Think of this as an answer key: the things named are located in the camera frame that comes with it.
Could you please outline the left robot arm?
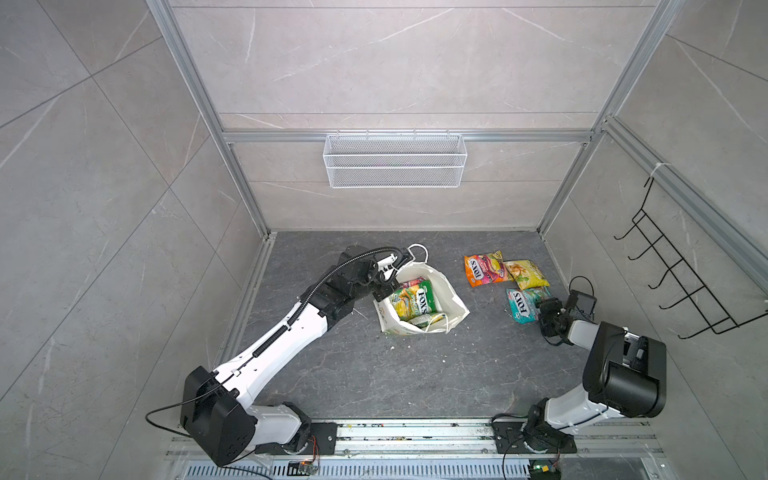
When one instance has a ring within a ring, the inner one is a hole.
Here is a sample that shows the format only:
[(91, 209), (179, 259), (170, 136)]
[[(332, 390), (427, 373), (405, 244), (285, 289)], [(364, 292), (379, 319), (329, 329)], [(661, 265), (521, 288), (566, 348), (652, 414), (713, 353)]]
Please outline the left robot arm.
[(180, 426), (219, 467), (268, 445), (302, 451), (310, 418), (291, 403), (259, 406), (257, 397), (298, 353), (350, 315), (358, 300), (393, 294), (397, 271), (412, 259), (397, 247), (348, 247), (267, 333), (213, 370), (198, 367), (187, 376)]

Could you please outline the yellow green snack packet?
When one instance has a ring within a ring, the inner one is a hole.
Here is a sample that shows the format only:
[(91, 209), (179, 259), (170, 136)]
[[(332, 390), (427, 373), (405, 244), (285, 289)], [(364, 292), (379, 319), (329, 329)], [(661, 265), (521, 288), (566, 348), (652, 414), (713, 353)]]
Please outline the yellow green snack packet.
[(397, 318), (419, 328), (435, 323), (440, 314), (432, 282), (426, 279), (408, 281), (389, 297)]

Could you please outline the floral paper bag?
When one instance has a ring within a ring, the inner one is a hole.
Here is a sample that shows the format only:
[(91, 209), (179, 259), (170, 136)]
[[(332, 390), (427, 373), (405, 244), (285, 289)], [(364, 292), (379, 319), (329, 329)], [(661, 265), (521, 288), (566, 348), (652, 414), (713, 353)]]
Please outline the floral paper bag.
[(385, 334), (411, 336), (447, 334), (470, 313), (447, 277), (431, 267), (429, 250), (422, 244), (412, 244), (414, 250), (424, 252), (424, 260), (411, 260), (400, 267), (394, 279), (393, 294), (382, 301), (374, 301), (380, 329)]

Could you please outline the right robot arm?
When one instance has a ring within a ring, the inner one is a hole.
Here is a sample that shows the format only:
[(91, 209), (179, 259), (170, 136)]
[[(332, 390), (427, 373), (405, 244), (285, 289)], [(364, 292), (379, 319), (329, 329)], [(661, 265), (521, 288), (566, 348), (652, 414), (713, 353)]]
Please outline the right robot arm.
[(544, 337), (588, 351), (581, 384), (529, 410), (527, 442), (562, 445), (582, 427), (613, 418), (653, 418), (667, 400), (667, 347), (609, 322), (572, 315), (557, 299), (540, 305)]

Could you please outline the orange snack packet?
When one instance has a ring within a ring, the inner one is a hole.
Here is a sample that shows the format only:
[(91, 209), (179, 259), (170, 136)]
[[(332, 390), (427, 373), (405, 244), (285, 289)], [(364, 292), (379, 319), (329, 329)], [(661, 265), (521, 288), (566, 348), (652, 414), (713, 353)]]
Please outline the orange snack packet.
[(464, 257), (465, 275), (471, 287), (495, 284), (510, 280), (500, 250)]

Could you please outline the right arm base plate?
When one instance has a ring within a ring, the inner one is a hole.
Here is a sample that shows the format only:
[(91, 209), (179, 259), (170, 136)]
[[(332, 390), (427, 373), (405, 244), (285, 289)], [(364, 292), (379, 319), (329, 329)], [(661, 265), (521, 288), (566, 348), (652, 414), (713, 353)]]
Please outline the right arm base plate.
[(492, 438), (500, 454), (575, 454), (572, 435), (552, 428), (547, 423), (529, 425), (508, 417), (490, 423)]

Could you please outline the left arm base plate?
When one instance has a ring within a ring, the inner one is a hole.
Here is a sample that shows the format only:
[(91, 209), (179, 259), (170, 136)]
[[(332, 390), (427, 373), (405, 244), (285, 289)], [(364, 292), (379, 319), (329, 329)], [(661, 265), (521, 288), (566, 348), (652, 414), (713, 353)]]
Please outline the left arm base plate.
[(332, 455), (335, 453), (339, 425), (334, 422), (312, 423), (302, 426), (287, 444), (267, 443), (259, 445), (256, 454), (286, 455)]

